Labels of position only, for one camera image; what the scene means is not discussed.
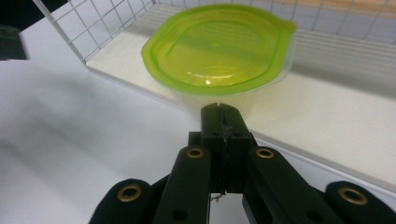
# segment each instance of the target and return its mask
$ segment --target wire rack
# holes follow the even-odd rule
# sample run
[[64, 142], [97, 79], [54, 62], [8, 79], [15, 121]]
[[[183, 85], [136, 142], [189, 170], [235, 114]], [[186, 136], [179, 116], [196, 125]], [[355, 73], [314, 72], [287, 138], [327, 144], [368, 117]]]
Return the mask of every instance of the wire rack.
[[299, 31], [396, 46], [396, 0], [68, 0], [52, 13], [33, 1], [84, 63], [156, 4], [250, 5], [294, 21]]

